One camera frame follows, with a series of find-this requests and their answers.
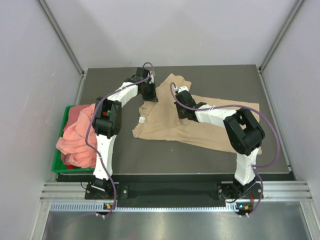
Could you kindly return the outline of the beige t shirt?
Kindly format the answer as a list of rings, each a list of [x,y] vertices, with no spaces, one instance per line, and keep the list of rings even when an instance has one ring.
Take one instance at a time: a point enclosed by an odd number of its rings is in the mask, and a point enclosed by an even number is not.
[[[235,153],[225,128],[179,119],[170,83],[191,88],[192,83],[183,76],[170,74],[156,88],[158,102],[145,101],[139,108],[140,118],[132,130],[134,138],[144,140],[177,141],[211,150]]]

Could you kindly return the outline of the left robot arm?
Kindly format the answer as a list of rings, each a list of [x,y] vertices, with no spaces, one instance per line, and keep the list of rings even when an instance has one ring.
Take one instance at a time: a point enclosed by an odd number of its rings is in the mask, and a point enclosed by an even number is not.
[[[96,99],[85,143],[96,153],[93,176],[86,191],[97,199],[116,197],[116,187],[112,180],[114,143],[122,127],[122,108],[138,95],[141,95],[144,101],[158,100],[154,70],[139,67],[117,90]]]

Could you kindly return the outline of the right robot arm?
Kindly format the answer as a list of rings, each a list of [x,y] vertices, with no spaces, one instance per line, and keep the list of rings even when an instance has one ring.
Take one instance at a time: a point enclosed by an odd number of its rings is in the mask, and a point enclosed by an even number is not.
[[[256,164],[265,132],[249,109],[218,108],[205,102],[196,103],[186,86],[170,87],[179,119],[215,125],[226,130],[231,147],[236,152],[236,170],[232,188],[239,198],[245,198],[256,183]]]

